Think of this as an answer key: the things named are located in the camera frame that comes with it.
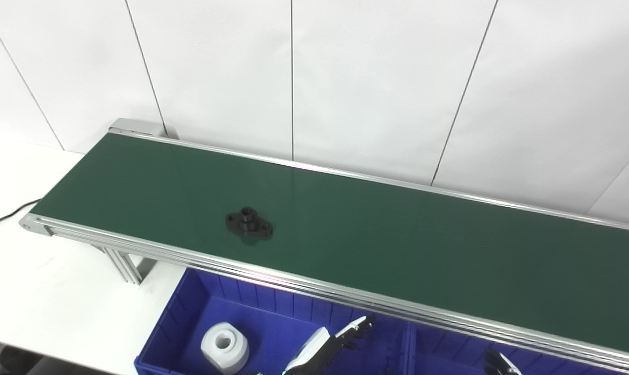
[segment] panel seam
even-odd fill
[[[9,57],[11,64],[14,66],[14,69],[16,69],[16,72],[19,74],[19,77],[21,78],[23,85],[25,85],[27,92],[30,93],[30,96],[32,97],[32,100],[34,101],[34,104],[36,104],[36,107],[38,108],[39,113],[41,113],[41,116],[44,118],[44,121],[46,121],[46,125],[48,125],[48,128],[51,130],[51,133],[53,134],[53,137],[55,138],[55,140],[58,142],[58,145],[60,145],[60,149],[62,149],[62,151],[65,151],[65,147],[62,145],[62,142],[60,142],[60,138],[58,137],[57,133],[55,133],[55,130],[53,129],[53,126],[51,125],[51,122],[48,120],[48,118],[46,118],[46,114],[44,113],[44,110],[41,108],[41,105],[39,105],[39,102],[36,100],[36,97],[34,97],[34,93],[32,92],[30,86],[28,86],[27,81],[25,80],[25,77],[21,73],[21,70],[19,69],[19,66],[16,64],[16,61],[11,56],[11,53],[9,52],[7,45],[5,45],[5,41],[2,40],[2,37],[0,37],[0,45],[2,45],[2,48],[5,50],[5,53],[7,53],[7,56]]]
[[[448,133],[446,135],[446,140],[444,142],[444,147],[442,147],[442,152],[440,153],[439,160],[437,161],[437,166],[435,168],[435,172],[433,173],[433,178],[431,179],[430,185],[433,186],[435,178],[437,177],[437,173],[439,171],[440,165],[442,163],[442,158],[444,157],[444,152],[448,145],[448,140],[451,138],[451,132],[453,131],[453,126],[456,123],[456,119],[458,119],[458,113],[460,112],[460,106],[462,105],[463,99],[465,99],[465,93],[467,93],[467,87],[470,85],[470,80],[472,79],[472,74],[474,74],[474,67],[476,67],[476,62],[479,60],[479,54],[481,54],[481,49],[483,48],[483,43],[486,41],[486,36],[488,35],[488,29],[490,29],[490,23],[493,22],[493,15],[495,15],[495,9],[497,9],[497,4],[500,0],[495,0],[495,5],[493,5],[493,10],[490,12],[490,17],[488,19],[488,24],[486,24],[486,29],[483,32],[483,36],[481,37],[481,43],[479,44],[479,49],[476,51],[476,56],[474,57],[474,62],[472,62],[472,69],[470,70],[469,76],[467,76],[467,82],[465,83],[465,87],[462,90],[462,95],[460,96],[460,101],[458,102],[458,107],[456,108],[456,113],[453,116],[453,121],[451,121],[451,126],[448,128]]]
[[[136,38],[136,44],[139,46],[139,52],[141,53],[141,60],[143,61],[143,67],[146,69],[146,75],[148,76],[148,83],[150,83],[150,90],[153,93],[153,97],[155,98],[155,105],[157,105],[157,112],[159,113],[159,119],[162,121],[162,128],[164,129],[164,134],[169,136],[169,131],[167,131],[167,124],[164,122],[164,116],[162,115],[162,108],[159,106],[159,101],[157,100],[157,93],[155,92],[155,85],[153,85],[153,79],[150,76],[150,71],[148,70],[148,62],[146,62],[146,57],[143,54],[143,47],[141,46],[141,40],[139,40],[139,33],[136,31],[136,24],[134,24],[134,17],[132,16],[132,10],[129,9],[128,0],[124,0],[124,5],[127,7],[127,14],[129,14],[129,21],[132,23],[132,29],[134,31],[134,37]]]
[[[620,177],[620,175],[624,172],[624,169],[627,169],[627,167],[629,166],[629,160],[624,164],[624,166],[620,169],[620,171],[617,173],[617,175],[615,175],[615,177],[613,178],[613,180],[611,180],[607,187],[604,189],[604,191],[602,191],[602,193],[597,197],[597,199],[593,202],[593,204],[590,206],[590,208],[585,212],[586,215],[590,214],[590,211],[593,210],[593,208],[595,208],[595,205],[597,204],[597,202],[599,202],[600,199],[602,199],[602,197],[604,196],[604,194],[607,192],[608,189],[610,189],[610,187],[613,185],[613,183],[615,182],[615,180],[618,179],[618,177]]]
[[[294,0],[289,2],[289,40],[291,41],[291,160],[295,161],[294,153]]]

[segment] white cylindrical part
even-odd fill
[[[227,322],[217,323],[203,335],[201,352],[224,375],[240,371],[250,356],[246,337]]]

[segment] black flanged part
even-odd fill
[[[272,224],[259,217],[252,207],[243,207],[241,211],[226,216],[227,228],[247,237],[269,237],[272,235]]]

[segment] blue plastic bin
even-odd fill
[[[280,375],[317,328],[331,334],[366,311],[204,271],[187,270],[134,364],[140,375],[219,375],[201,353],[208,328],[229,322],[248,339],[239,374]],[[377,316],[359,349],[345,349],[330,375],[402,375],[408,324]]]
[[[407,375],[485,375],[484,351],[501,352],[523,375],[620,375],[546,354],[410,324]]]
[[[239,375],[280,375],[319,327],[331,334],[367,311],[204,271],[187,270],[134,364],[140,375],[219,375],[200,351],[211,326],[229,322],[249,341]],[[356,351],[325,375],[484,375],[484,351],[507,356],[524,375],[619,375],[545,354],[375,315]]]

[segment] power cord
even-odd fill
[[[8,214],[7,216],[2,216],[2,218],[0,218],[0,221],[3,221],[5,219],[8,219],[8,218],[14,216],[15,214],[19,213],[19,211],[21,211],[25,207],[27,207],[27,206],[29,206],[31,204],[35,204],[36,202],[39,202],[39,201],[41,201],[41,199],[36,199],[36,200],[31,201],[31,202],[27,202],[26,204],[22,205],[21,207],[18,207],[16,209],[16,211],[13,211],[11,214]]]

